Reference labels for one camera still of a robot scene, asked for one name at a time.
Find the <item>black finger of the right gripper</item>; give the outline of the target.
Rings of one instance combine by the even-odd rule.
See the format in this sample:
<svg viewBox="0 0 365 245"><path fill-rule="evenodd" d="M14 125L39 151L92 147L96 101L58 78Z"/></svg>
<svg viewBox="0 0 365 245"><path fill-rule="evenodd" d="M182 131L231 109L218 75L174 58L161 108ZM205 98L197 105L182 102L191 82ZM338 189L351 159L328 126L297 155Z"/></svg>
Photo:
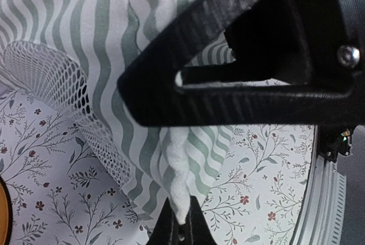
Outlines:
<svg viewBox="0 0 365 245"><path fill-rule="evenodd" d="M364 0L195 0L117 88L142 126L364 123Z"/></svg>

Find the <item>front aluminium rail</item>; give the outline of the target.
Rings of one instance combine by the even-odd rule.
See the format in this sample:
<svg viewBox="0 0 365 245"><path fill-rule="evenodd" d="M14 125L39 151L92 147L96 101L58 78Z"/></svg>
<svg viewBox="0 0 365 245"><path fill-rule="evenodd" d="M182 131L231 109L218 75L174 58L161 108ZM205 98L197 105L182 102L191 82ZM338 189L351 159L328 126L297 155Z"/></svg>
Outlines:
<svg viewBox="0 0 365 245"><path fill-rule="evenodd" d="M319 155L319 128L309 143L310 167L290 244L339 244L346 203L346 176Z"/></svg>

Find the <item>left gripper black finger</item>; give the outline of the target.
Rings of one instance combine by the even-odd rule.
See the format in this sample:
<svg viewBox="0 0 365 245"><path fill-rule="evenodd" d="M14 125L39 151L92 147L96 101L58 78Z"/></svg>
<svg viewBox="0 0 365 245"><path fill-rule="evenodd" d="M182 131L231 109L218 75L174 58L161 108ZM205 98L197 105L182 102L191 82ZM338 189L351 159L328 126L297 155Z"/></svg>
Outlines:
<svg viewBox="0 0 365 245"><path fill-rule="evenodd" d="M185 224L180 225L167 199L148 245L216 245L196 197L191 196Z"/></svg>

